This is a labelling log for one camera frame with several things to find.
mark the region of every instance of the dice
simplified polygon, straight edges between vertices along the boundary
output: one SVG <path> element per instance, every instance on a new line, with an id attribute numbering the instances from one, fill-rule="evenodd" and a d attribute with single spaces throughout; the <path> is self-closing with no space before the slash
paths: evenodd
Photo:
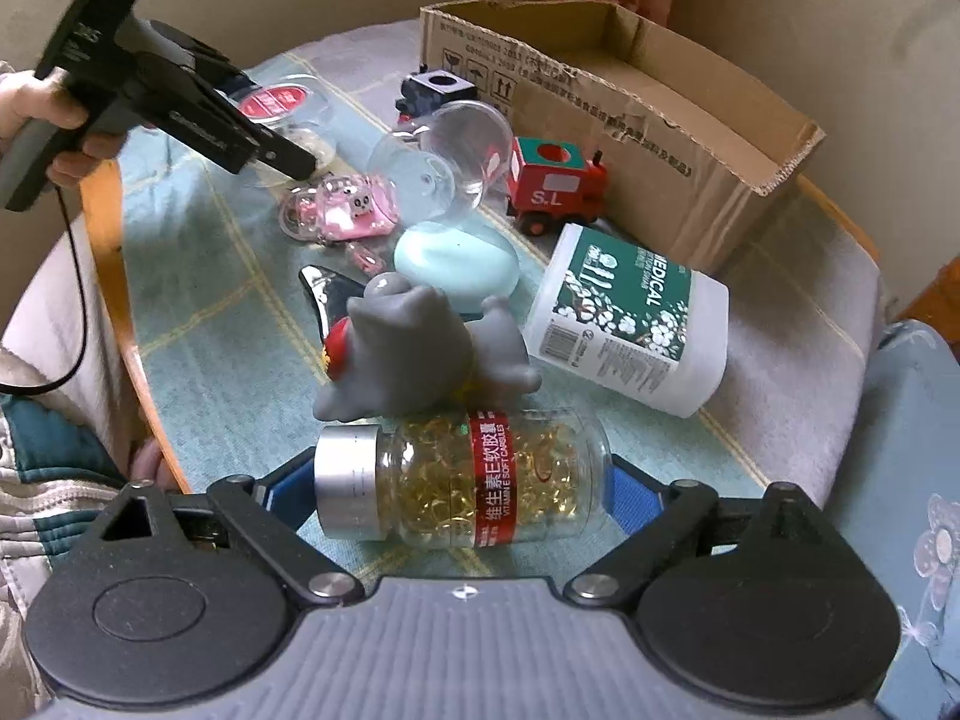
<path id="1" fill-rule="evenodd" d="M 373 197 L 369 189 L 361 185 L 347 186 L 344 187 L 343 193 L 347 196 L 350 218 L 363 217 L 373 213 Z"/>

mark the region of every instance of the silver bottle cap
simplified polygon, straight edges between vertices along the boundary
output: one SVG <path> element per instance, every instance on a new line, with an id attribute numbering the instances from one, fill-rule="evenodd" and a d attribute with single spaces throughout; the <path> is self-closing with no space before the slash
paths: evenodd
<path id="1" fill-rule="evenodd" d="M 313 456 L 317 518 L 327 538 L 380 541 L 376 504 L 379 425 L 326 425 Z"/>

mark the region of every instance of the vitamin e bottle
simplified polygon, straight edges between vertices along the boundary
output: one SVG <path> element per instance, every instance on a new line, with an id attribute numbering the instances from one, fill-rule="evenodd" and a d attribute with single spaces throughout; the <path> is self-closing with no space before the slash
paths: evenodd
<path id="1" fill-rule="evenodd" d="M 314 458 L 328 538 L 395 533 L 425 549 L 545 541 L 604 520 L 607 435 L 582 410 L 449 413 L 380 425 L 328 425 Z"/>

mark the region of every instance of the gray toy figure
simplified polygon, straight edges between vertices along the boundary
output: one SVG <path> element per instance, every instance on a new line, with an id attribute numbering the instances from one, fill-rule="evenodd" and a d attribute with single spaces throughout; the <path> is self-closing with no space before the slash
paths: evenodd
<path id="1" fill-rule="evenodd" d="M 412 287 L 400 274 L 376 276 L 326 338 L 330 383 L 320 388 L 314 416 L 408 415 L 448 399 L 496 408 L 539 389 L 506 299 L 488 298 L 483 314 L 464 324 L 440 290 Z"/>

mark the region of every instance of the person's finger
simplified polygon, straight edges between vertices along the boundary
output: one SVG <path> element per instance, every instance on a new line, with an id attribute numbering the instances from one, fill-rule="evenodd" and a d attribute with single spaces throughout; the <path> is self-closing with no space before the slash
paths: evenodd
<path id="1" fill-rule="evenodd" d="M 113 159 L 120 153 L 126 141 L 126 135 L 88 135 L 83 141 L 83 153 L 95 159 Z"/>
<path id="2" fill-rule="evenodd" d="M 56 172 L 64 173 L 73 178 L 85 178 L 97 169 L 99 163 L 99 159 L 80 154 L 78 151 L 64 151 L 54 157 L 50 167 Z"/>
<path id="3" fill-rule="evenodd" d="M 73 189 L 80 183 L 78 178 L 74 178 L 72 175 L 66 175 L 65 172 L 56 170 L 53 165 L 47 167 L 47 178 L 53 181 L 56 186 L 66 187 L 66 189 Z"/>
<path id="4" fill-rule="evenodd" d="M 59 76 L 40 81 L 32 73 L 14 73 L 0 83 L 0 138 L 13 138 L 29 119 L 76 129 L 86 121 L 86 111 L 59 84 Z"/>

